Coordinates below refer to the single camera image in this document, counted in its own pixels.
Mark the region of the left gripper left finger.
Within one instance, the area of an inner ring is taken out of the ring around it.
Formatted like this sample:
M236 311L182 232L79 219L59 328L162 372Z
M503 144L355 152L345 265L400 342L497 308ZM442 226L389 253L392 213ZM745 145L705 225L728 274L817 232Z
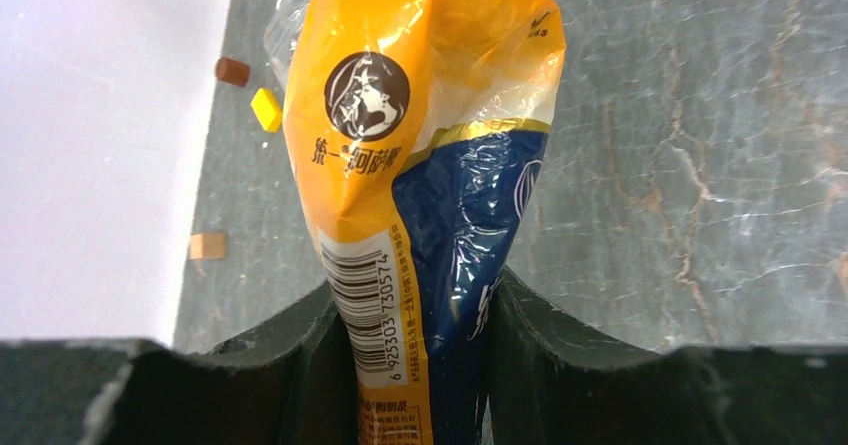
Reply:
M351 348L321 286L205 353L144 339L5 341L5 444L352 444Z

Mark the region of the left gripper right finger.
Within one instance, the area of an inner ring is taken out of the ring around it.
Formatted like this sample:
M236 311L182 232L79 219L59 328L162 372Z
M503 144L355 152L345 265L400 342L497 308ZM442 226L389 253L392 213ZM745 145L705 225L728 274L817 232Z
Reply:
M503 273L486 365L498 444L843 444L847 350L615 339Z

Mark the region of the orange tea bottle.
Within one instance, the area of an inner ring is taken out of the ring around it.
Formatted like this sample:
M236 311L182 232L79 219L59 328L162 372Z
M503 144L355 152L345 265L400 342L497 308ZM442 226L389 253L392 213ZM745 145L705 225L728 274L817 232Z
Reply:
M477 444L488 319L565 62L556 0L309 0L283 131L360 444Z

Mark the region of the clear plastic bottle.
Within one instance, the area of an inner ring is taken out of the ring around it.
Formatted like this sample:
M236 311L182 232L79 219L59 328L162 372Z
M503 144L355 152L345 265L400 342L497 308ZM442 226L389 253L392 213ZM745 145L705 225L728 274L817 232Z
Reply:
M274 11L263 35L263 47L269 66L282 91L303 28L311 0L276 0Z

